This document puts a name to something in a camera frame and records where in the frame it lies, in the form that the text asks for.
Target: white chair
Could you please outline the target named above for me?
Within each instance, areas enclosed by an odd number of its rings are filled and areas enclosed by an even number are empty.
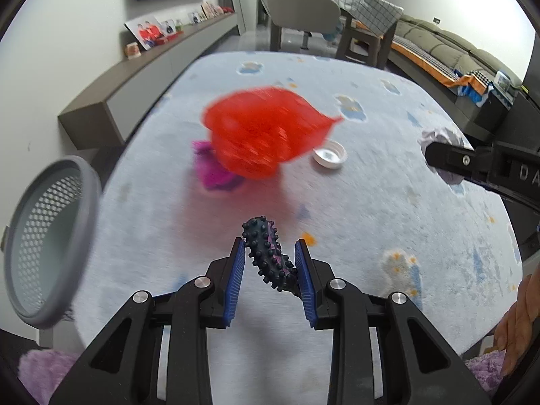
[[[267,6],[272,19],[272,52],[281,47],[282,28],[304,31],[302,48],[307,48],[309,33],[334,33],[341,14],[334,0],[268,0]]]

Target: gray mesh basket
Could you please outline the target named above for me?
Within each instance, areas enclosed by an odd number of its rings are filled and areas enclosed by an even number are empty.
[[[99,177],[80,157],[48,166],[26,189],[11,220],[4,275],[17,315],[46,329],[69,308],[96,224]]]

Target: black spiky toy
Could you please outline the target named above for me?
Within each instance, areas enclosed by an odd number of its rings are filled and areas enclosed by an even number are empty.
[[[300,296],[298,273],[289,256],[281,253],[274,221],[267,221],[266,216],[254,217],[244,222],[242,228],[242,237],[251,250],[249,257],[253,258],[253,265],[259,267],[264,283],[272,283],[272,288],[279,292],[289,291]]]

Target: table leg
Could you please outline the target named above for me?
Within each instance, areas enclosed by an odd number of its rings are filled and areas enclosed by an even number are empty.
[[[270,27],[270,51],[278,52],[281,48],[281,27],[276,26],[271,21]]]
[[[386,66],[397,26],[398,22],[396,21],[396,23],[394,23],[394,25],[388,30],[388,32],[384,34],[384,37],[382,38],[381,50],[379,51],[379,57],[377,58],[377,68],[379,70],[384,70],[384,67]]]
[[[338,48],[336,51],[336,59],[341,59],[342,61],[347,60],[347,52],[349,51],[350,42],[352,41],[353,36],[350,31],[350,27],[345,27],[343,33],[341,34],[341,40],[339,41]]]
[[[341,16],[345,17],[345,27],[349,26],[353,22],[353,16],[348,13],[345,9],[341,10]]]
[[[379,45],[380,41],[373,41],[368,44],[368,59],[366,59],[366,64],[370,67],[377,66],[377,59],[380,56]]]

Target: gray sofa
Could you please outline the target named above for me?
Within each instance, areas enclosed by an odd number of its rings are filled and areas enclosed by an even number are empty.
[[[456,70],[461,74],[467,74],[476,70],[489,80],[493,80],[497,72],[502,71],[510,79],[509,93],[515,96],[520,90],[522,81],[503,62],[487,51],[477,49],[461,36],[441,30],[433,23],[403,15],[398,21],[395,35],[417,45],[451,71]],[[485,124],[479,125],[480,121],[477,117],[480,108],[471,99],[459,97],[455,89],[446,88],[428,72],[395,50],[390,51],[389,60],[424,88],[465,134],[480,141],[491,141],[496,129]]]

